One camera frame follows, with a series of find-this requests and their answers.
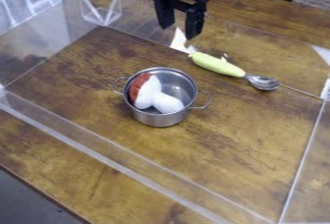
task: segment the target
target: small pot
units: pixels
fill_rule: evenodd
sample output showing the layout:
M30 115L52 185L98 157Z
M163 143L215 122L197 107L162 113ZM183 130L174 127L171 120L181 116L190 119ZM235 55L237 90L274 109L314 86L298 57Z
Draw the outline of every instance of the small pot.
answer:
M163 92L182 100L185 104L183 110L174 113L163 114L154 107L141 110L135 108L134 105L130 103L129 89L133 80L138 77L138 75L147 72L155 74L161 79L163 85ZM118 82L121 80L127 81L123 92L119 92L117 90ZM210 104L210 99L211 99L210 93L207 91L198 90L198 86L193 77L189 74L186 74L183 71L173 68L162 68L162 67L150 68L147 70L139 71L130 78L121 77L119 79L115 80L113 84L113 88L118 94L125 96L125 101L129 105L135 120L138 120L142 124L154 127L174 126L175 124L181 123L189 116L190 110L205 109ZM193 106L197 100L198 92L207 94L207 103L205 106Z

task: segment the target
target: metal spoon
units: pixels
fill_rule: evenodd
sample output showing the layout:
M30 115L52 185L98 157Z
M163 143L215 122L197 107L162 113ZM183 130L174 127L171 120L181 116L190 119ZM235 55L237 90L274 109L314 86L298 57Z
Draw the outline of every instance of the metal spoon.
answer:
M259 76L247 73L243 78L251 83L251 85L264 91L274 90L280 86L280 81L268 76Z

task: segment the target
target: spoon handle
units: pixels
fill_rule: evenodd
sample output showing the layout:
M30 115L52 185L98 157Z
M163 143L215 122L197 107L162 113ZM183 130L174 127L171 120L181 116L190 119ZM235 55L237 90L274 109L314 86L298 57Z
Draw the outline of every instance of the spoon handle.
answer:
M198 66L217 73L234 77L245 77L246 75L243 69L229 63L225 57L219 59L202 52L195 52L190 54L189 57L193 58L193 61Z

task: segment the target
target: wooden table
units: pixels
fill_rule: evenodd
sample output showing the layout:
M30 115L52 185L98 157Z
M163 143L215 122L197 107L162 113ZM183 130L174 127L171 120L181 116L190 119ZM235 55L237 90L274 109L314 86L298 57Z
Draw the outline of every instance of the wooden table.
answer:
M221 12L221 1L211 1L209 8L214 17L230 17L235 5ZM105 0L94 0L94 3L102 4ZM276 0L254 0L249 5L257 4L264 7L258 8L261 12L273 5L285 7L293 14L297 9L296 5ZM326 14L305 9L318 19ZM296 25L290 25L276 15L243 14L241 20L249 25L257 25L255 20L259 20L262 27L257 28L281 30L284 35L305 41L325 35L325 29L313 29L308 20L301 22L301 17L298 21L293 18ZM288 29L277 30L273 22ZM213 34L217 22L209 24L201 36L201 47L217 54L219 50L213 44L218 36ZM302 30L313 31L310 37ZM249 50L251 38L262 43L261 51ZM310 46L297 41L282 44L284 40L272 36L242 35L241 48L230 40L222 41L222 48L230 50L237 63L247 70L259 63L257 72L270 73L310 94L286 87L272 93L258 92L241 79L197 67L185 53L111 28L95 28L7 90L234 201L238 210L225 205L219 209L211 201L202 203L221 218L234 223L258 223L257 219L259 223L273 223L281 217L320 114L322 99L317 95L328 77L328 66L312 53ZM318 40L318 44L326 45L326 41ZM284 47L290 55L302 54L301 61L280 57ZM273 53L262 64L262 57L254 55L265 48ZM242 57L239 50L250 54ZM122 97L109 91L117 78L157 66L185 70L197 79L199 88L213 95L209 108L194 110L183 123L169 128L138 123L130 117ZM183 198L163 195L159 188L151 189L125 171L105 165L6 112L2 111L0 116L2 166L87 221L213 223L219 220L179 201ZM98 152L109 155L107 150L107 146L101 146ZM194 194L189 196L189 200L198 201Z

